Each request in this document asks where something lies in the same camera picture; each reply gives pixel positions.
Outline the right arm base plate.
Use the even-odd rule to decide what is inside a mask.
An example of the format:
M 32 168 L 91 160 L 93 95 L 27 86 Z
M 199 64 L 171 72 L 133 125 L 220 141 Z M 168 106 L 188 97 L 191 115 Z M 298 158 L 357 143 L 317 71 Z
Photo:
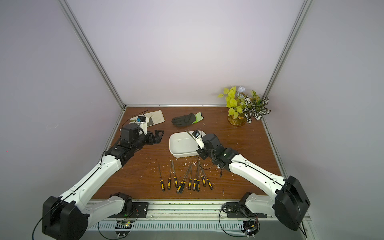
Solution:
M 248 210 L 245 205 L 241 205 L 236 202 L 227 202 L 222 205 L 223 211 L 226 213 L 227 218 L 229 219 L 251 219 L 251 218 L 261 218 L 266 219 L 268 216 L 263 213 L 252 213 Z

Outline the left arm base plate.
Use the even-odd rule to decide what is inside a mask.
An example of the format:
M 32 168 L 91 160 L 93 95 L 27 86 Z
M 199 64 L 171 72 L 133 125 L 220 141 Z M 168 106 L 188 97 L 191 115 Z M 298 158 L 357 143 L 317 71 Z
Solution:
M 149 202 L 132 202 L 132 206 L 128 208 L 128 210 L 123 210 L 117 215 L 112 215 L 108 217 L 108 219 L 126 219 L 126 218 L 138 218 L 145 219 L 147 217 L 149 209 Z

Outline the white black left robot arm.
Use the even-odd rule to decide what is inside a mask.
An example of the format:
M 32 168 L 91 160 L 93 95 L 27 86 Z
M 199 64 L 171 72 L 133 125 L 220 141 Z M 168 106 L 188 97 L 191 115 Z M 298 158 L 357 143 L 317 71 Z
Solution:
M 103 184 L 119 171 L 145 145 L 159 144 L 164 131 L 150 132 L 138 124 L 121 130 L 116 143 L 103 152 L 96 166 L 59 197 L 51 196 L 43 204 L 42 233 L 55 240 L 79 240 L 87 229 L 100 221 L 133 212 L 132 197 L 112 194 L 93 207 L 88 203 Z

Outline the white plastic storage box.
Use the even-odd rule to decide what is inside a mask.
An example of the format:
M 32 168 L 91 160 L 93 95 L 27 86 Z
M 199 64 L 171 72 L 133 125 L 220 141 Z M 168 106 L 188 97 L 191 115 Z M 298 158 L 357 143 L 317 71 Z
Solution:
M 169 150 L 175 158 L 193 157 L 198 155 L 198 144 L 184 131 L 170 136 Z

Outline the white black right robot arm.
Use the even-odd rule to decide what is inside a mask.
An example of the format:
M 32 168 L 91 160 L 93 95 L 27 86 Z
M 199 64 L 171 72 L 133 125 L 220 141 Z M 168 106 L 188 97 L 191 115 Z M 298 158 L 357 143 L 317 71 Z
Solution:
M 246 194 L 240 206 L 253 214 L 266 210 L 266 214 L 275 215 L 290 230 L 297 231 L 301 227 L 311 202 L 298 179 L 268 172 L 238 151 L 223 147 L 215 134 L 203 136 L 199 131 L 194 131 L 192 138 L 198 144 L 199 157 L 203 160 L 211 158 L 213 165 L 219 169 L 246 179 L 270 197 L 268 201 L 259 201 L 256 194 Z

